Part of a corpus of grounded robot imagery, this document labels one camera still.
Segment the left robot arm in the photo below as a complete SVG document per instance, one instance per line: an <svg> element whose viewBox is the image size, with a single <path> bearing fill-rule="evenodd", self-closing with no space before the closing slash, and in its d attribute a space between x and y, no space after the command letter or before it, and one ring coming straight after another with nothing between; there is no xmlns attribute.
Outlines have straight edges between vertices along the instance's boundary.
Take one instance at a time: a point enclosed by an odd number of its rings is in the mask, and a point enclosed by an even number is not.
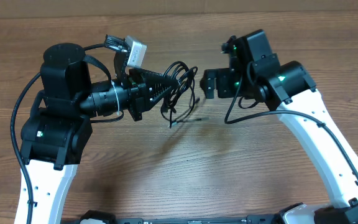
<svg viewBox="0 0 358 224"><path fill-rule="evenodd" d="M21 132L11 133L22 175L16 223L60 223L92 125L111 122L124 110L138 121L178 87L176 78L131 65L128 45L116 45L114 51L117 75L97 83L88 67L105 66L86 48L62 43L44 52L35 76L43 89Z"/></svg>

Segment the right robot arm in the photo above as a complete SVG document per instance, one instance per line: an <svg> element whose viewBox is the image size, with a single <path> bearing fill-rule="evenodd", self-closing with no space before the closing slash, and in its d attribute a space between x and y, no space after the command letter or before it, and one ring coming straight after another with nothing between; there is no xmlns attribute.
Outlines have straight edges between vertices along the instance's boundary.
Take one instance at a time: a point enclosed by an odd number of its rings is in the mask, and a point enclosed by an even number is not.
<svg viewBox="0 0 358 224"><path fill-rule="evenodd" d="M226 68L208 69L200 81L207 99L252 100L267 106L297 138L329 196L321 205L296 203L261 223L358 223L358 155L330 116L316 83L300 62L279 62L263 30L232 36L221 50Z"/></svg>

